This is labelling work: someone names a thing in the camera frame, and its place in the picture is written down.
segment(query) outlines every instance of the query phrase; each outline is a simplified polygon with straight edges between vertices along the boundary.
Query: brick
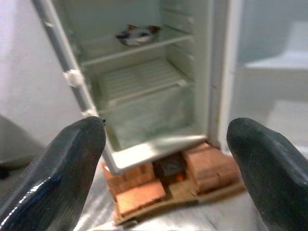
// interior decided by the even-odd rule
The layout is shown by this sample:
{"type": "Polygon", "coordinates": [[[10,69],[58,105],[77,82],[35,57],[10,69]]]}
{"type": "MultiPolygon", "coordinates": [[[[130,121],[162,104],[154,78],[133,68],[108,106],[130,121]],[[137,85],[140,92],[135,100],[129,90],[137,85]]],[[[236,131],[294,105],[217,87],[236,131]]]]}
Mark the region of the brick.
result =
{"type": "Polygon", "coordinates": [[[120,211],[119,211],[119,206],[117,203],[115,203],[115,211],[113,213],[113,217],[114,219],[120,219],[122,218],[121,214],[120,214],[120,211]]]}
{"type": "Polygon", "coordinates": [[[153,172],[153,165],[152,163],[148,163],[145,165],[140,166],[141,173],[146,173],[146,172],[153,172]]]}
{"type": "Polygon", "coordinates": [[[214,148],[189,155],[187,165],[192,176],[195,179],[201,179],[213,176],[219,169],[236,165],[236,163],[233,157],[226,156],[214,148]]]}
{"type": "Polygon", "coordinates": [[[217,175],[219,177],[219,185],[221,187],[235,183],[241,178],[241,173],[237,166],[232,166],[228,169],[220,171],[217,175]]]}
{"type": "Polygon", "coordinates": [[[215,175],[209,178],[197,179],[195,185],[197,192],[207,192],[219,187],[219,177],[215,175]]]}
{"type": "Polygon", "coordinates": [[[121,189],[122,192],[125,192],[127,190],[134,188],[134,185],[133,185],[132,181],[129,180],[129,181],[125,181],[122,184],[120,184],[119,188],[121,189]]]}
{"type": "Polygon", "coordinates": [[[117,195],[117,194],[123,192],[119,186],[118,186],[118,187],[114,187],[114,188],[108,187],[108,189],[109,189],[109,191],[110,191],[110,193],[111,193],[112,195],[117,195]]]}
{"type": "Polygon", "coordinates": [[[191,192],[193,195],[197,195],[197,187],[194,178],[189,170],[186,171],[187,179],[189,180],[189,185],[191,185],[191,192]]]}
{"type": "Polygon", "coordinates": [[[140,185],[140,184],[139,184],[139,181],[138,181],[138,177],[136,177],[136,178],[133,179],[133,180],[130,180],[130,183],[131,183],[131,186],[132,186],[132,187],[137,187],[137,186],[140,185]]]}
{"type": "Polygon", "coordinates": [[[199,144],[198,146],[195,146],[191,149],[183,151],[183,154],[184,154],[184,156],[187,156],[187,155],[190,155],[190,154],[193,154],[193,153],[202,152],[204,150],[212,149],[212,148],[214,148],[214,147],[212,147],[208,143],[202,143],[202,144],[199,144]]]}
{"type": "Polygon", "coordinates": [[[124,182],[123,177],[118,177],[118,176],[114,176],[111,174],[106,163],[102,163],[102,168],[103,168],[105,179],[109,186],[116,187],[120,185],[122,182],[124,182]]]}
{"type": "Polygon", "coordinates": [[[154,179],[155,179],[155,174],[153,172],[144,173],[138,177],[138,184],[142,185],[154,179]]]}
{"type": "Polygon", "coordinates": [[[177,182],[182,182],[185,180],[185,175],[183,173],[179,173],[177,175],[177,182]]]}
{"type": "Polygon", "coordinates": [[[141,175],[140,167],[136,167],[124,173],[124,178],[127,180],[136,179],[139,175],[141,175]]]}
{"type": "Polygon", "coordinates": [[[133,188],[116,196],[119,214],[126,216],[166,196],[159,180],[133,188]]]}

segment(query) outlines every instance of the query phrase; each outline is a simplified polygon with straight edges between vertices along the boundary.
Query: stack of bricks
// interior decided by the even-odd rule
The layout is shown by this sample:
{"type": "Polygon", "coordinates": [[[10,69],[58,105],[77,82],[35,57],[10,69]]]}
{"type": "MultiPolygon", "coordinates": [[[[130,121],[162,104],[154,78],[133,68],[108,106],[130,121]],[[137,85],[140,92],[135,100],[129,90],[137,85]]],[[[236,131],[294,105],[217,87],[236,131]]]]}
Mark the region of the stack of bricks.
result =
{"type": "Polygon", "coordinates": [[[121,177],[112,175],[105,163],[102,164],[102,168],[107,181],[108,189],[115,201],[116,195],[151,182],[155,179],[155,174],[151,163],[135,167],[134,169],[125,172],[125,174],[121,177]]]}
{"type": "Polygon", "coordinates": [[[183,152],[187,176],[196,194],[221,188],[240,180],[239,168],[231,156],[203,143],[183,152]]]}

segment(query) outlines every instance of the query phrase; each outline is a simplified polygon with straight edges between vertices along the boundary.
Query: refrigerator shelf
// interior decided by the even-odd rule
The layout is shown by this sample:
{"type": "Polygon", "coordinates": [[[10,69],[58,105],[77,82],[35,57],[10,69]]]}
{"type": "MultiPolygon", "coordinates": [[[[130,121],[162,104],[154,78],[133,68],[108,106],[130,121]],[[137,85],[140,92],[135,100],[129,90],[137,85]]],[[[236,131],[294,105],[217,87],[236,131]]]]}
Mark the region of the refrigerator shelf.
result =
{"type": "Polygon", "coordinates": [[[98,82],[103,98],[106,99],[105,108],[164,88],[184,87],[189,84],[184,74],[165,59],[156,59],[103,74],[98,82]]]}
{"type": "Polygon", "coordinates": [[[85,51],[85,58],[80,63],[81,66],[90,66],[107,60],[120,58],[123,56],[135,54],[141,51],[146,51],[168,44],[181,42],[192,39],[191,34],[172,29],[170,27],[163,27],[158,38],[143,46],[130,47],[122,45],[117,39],[112,36],[107,36],[103,39],[97,39],[81,44],[85,51]]]}

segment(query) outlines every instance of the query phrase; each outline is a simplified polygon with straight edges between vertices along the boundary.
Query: white wall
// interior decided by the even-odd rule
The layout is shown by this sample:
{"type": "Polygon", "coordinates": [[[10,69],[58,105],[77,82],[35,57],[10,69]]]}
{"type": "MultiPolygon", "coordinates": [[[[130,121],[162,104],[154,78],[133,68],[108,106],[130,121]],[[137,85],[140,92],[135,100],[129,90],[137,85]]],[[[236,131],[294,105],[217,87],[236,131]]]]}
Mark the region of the white wall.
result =
{"type": "Polygon", "coordinates": [[[31,0],[0,1],[0,164],[81,119],[31,0]]]}

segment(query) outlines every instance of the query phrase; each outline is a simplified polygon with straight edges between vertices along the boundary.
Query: refrigerator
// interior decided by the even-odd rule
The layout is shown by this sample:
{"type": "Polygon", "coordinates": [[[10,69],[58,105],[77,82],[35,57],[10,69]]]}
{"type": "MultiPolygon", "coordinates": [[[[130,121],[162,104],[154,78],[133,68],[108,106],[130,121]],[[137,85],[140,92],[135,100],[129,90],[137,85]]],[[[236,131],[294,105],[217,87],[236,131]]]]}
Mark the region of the refrigerator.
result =
{"type": "Polygon", "coordinates": [[[33,0],[84,117],[106,119],[113,174],[202,142],[230,154],[252,118],[308,154],[307,0],[33,0]],[[159,26],[125,46],[127,25],[159,26]]]}

